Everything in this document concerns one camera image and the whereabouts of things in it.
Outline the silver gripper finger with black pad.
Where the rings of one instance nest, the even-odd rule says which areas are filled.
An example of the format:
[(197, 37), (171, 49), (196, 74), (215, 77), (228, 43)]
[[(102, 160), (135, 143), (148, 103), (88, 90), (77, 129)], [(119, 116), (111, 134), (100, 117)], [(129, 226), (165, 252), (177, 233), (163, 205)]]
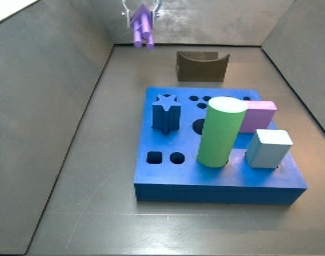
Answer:
[(123, 1), (123, 6), (124, 6), (123, 16), (127, 18), (127, 26), (128, 26), (128, 28), (131, 28), (131, 26), (132, 26), (131, 8), (128, 7), (127, 0), (121, 0), (121, 1)]

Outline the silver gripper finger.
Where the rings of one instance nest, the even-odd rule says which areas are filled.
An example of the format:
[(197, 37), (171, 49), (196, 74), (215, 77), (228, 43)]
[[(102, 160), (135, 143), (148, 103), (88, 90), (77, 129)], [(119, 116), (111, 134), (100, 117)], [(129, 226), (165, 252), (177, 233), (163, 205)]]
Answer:
[(153, 13), (153, 18), (157, 19), (160, 15), (160, 9), (163, 7), (163, 0), (155, 0), (155, 2), (156, 2), (156, 6), (152, 13)]

